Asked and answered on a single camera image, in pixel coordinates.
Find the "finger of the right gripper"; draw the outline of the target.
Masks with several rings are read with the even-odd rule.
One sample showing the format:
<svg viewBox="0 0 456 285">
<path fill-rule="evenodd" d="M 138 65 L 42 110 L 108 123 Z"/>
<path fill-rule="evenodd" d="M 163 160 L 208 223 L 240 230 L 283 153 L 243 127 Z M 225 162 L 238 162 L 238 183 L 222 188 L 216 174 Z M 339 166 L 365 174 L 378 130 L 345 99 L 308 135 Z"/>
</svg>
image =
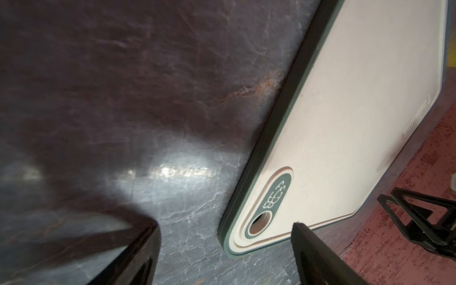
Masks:
<svg viewBox="0 0 456 285">
<path fill-rule="evenodd" d="M 437 205 L 446 209 L 446 213 L 432 224 L 428 218 L 433 211 L 406 200 L 407 197 Z M 394 188 L 391 195 L 381 194 L 377 201 L 391 217 L 403 236 L 411 243 L 420 246 L 426 251 L 441 257 L 455 260 L 456 258 L 456 202 L 445 198 L 438 198 L 431 195 L 421 194 Z M 399 206 L 411 217 L 411 221 L 404 224 L 393 209 L 389 206 Z"/>
</svg>

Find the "beige cutting board green rim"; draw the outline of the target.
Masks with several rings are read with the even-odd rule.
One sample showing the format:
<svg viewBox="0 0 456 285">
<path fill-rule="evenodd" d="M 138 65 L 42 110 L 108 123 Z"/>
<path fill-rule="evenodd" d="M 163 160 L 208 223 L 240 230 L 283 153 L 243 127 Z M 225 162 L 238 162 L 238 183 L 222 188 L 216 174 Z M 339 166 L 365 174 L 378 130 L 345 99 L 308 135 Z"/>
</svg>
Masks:
<svg viewBox="0 0 456 285">
<path fill-rule="evenodd" d="M 321 1 L 218 227 L 238 258 L 354 216 L 438 98 L 450 1 Z"/>
</svg>

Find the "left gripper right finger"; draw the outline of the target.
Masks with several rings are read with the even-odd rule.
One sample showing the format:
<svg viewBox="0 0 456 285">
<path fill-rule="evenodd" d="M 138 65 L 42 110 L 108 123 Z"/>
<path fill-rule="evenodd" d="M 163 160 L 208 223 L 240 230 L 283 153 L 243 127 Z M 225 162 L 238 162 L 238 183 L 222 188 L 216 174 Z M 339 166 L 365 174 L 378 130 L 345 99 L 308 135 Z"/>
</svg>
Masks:
<svg viewBox="0 0 456 285">
<path fill-rule="evenodd" d="M 291 243 L 302 285 L 367 284 L 305 224 L 293 224 Z"/>
</svg>

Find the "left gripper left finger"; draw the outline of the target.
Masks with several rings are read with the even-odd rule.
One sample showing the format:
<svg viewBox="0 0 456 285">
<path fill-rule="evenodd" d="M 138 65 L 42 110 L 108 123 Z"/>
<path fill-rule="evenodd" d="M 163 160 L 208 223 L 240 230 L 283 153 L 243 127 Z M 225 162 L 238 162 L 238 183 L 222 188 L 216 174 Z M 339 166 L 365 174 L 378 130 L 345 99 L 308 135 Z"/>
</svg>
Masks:
<svg viewBox="0 0 456 285">
<path fill-rule="evenodd" d="M 161 247 L 159 225 L 142 231 L 89 285 L 150 285 Z"/>
</svg>

